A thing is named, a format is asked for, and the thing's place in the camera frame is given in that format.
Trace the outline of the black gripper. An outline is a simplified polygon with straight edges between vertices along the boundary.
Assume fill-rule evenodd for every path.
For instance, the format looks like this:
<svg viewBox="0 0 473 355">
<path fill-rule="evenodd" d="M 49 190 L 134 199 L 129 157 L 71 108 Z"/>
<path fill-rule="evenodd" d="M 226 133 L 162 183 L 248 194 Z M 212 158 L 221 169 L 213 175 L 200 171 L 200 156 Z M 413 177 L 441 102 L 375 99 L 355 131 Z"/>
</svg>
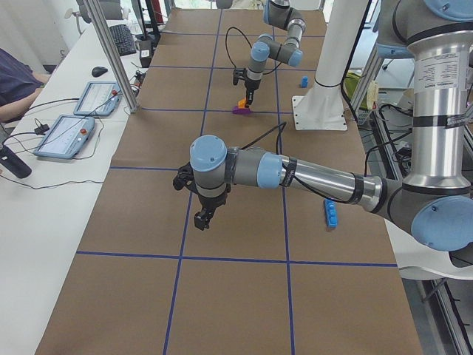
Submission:
<svg viewBox="0 0 473 355">
<path fill-rule="evenodd" d="M 245 108 L 250 108 L 251 104 L 253 103 L 253 96 L 254 92 L 259 89 L 259 85 L 261 80 L 253 80 L 250 78 L 245 79 L 245 88 L 246 88 L 246 95 L 245 95 Z"/>
<path fill-rule="evenodd" d="M 216 197 L 205 197 L 199 195 L 199 201 L 202 208 L 194 215 L 194 226 L 199 230 L 205 230 L 210 227 L 210 221 L 218 207 L 226 204 L 229 193 L 229 187 L 226 186 L 223 192 Z"/>
</svg>

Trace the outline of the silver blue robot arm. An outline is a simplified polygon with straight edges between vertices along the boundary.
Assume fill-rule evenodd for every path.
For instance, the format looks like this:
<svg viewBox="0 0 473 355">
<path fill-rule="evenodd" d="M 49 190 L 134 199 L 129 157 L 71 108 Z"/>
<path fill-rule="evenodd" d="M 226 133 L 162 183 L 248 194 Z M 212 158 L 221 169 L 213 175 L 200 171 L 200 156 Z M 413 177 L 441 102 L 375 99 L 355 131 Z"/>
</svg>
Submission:
<svg viewBox="0 0 473 355">
<path fill-rule="evenodd" d="M 302 58 L 300 50 L 302 35 L 306 23 L 302 14 L 290 6 L 289 1 L 267 1 L 263 10 L 264 22 L 287 32 L 284 42 L 273 40 L 271 35 L 261 34 L 252 45 L 248 66 L 241 72 L 234 72 L 234 83 L 238 80 L 245 82 L 246 108 L 253 102 L 254 93 L 259 89 L 266 62 L 269 58 L 291 67 L 297 67 Z"/>
<path fill-rule="evenodd" d="M 466 77 L 472 46 L 470 1 L 384 1 L 378 47 L 412 54 L 414 104 L 410 147 L 396 154 L 402 180 L 309 163 L 259 148 L 229 147 L 214 135 L 197 138 L 174 187 L 198 195 L 198 229 L 209 227 L 231 186 L 306 189 L 338 203 L 358 204 L 438 251 L 472 242 L 472 185 L 462 173 L 467 122 Z"/>
</svg>

